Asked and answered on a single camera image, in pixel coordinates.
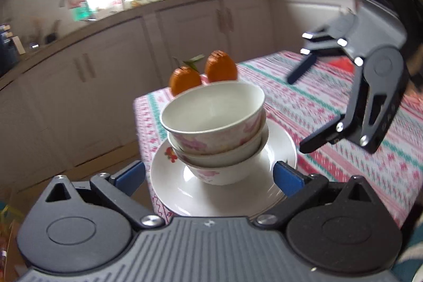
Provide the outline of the orange with leaf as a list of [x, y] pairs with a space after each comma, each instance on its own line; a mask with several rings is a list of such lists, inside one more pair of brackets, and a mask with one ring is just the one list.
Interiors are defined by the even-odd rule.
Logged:
[[181, 61], [180, 59], [173, 57], [177, 68], [170, 76], [168, 87], [174, 97], [189, 89], [193, 89], [202, 85], [201, 75], [196, 66], [196, 63], [200, 62], [203, 58], [204, 55], [202, 54], [199, 54], [185, 61]]

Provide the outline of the small white bowl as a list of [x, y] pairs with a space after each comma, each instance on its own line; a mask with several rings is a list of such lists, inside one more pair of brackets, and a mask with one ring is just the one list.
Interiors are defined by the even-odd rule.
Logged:
[[264, 119], [263, 123], [260, 125], [258, 133], [256, 133], [248, 142], [245, 142], [233, 150], [213, 155], [200, 155], [184, 152], [176, 143], [173, 135], [168, 134], [167, 139], [170, 146], [173, 147], [173, 151], [176, 153], [176, 156], [181, 161], [201, 168], [220, 168], [240, 163], [258, 152], [259, 147], [263, 142], [262, 135], [266, 127], [266, 120]]

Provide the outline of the bumpy orange fruit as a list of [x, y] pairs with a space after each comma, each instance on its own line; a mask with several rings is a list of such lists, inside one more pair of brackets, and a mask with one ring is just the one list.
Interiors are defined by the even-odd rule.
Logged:
[[235, 81], [238, 78], [237, 65], [232, 58], [223, 51], [213, 51], [205, 65], [205, 74], [210, 83]]

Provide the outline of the red drink carton box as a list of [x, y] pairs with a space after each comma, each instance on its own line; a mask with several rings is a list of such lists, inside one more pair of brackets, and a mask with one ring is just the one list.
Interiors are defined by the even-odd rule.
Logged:
[[353, 73], [355, 70], [353, 63], [347, 57], [339, 57], [336, 59], [332, 59], [329, 61], [329, 65], [339, 68], [340, 70], [343, 70], [348, 73]]

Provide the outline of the large white bowl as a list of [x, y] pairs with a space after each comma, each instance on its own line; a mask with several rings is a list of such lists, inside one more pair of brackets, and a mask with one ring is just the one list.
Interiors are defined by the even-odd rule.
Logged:
[[260, 130], [265, 93], [245, 82], [215, 82], [174, 98], [160, 123], [182, 151], [214, 155], [233, 150]]

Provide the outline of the white kitchen cabinets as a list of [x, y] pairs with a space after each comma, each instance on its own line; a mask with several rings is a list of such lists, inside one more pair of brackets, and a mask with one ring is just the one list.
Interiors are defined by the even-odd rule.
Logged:
[[24, 189], [136, 139], [133, 101], [176, 60], [288, 50], [354, 0], [168, 0], [86, 26], [1, 78], [1, 189]]

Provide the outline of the white plate with stain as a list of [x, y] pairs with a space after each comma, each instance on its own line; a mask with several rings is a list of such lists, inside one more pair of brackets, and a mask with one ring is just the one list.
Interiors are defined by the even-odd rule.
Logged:
[[276, 122], [269, 120], [263, 136], [260, 169], [232, 185], [209, 185], [196, 178], [176, 156], [167, 140], [156, 151], [149, 170], [153, 209], [169, 221], [173, 216], [254, 218], [269, 210], [285, 195], [275, 184], [273, 167], [283, 161], [297, 165], [295, 143]]

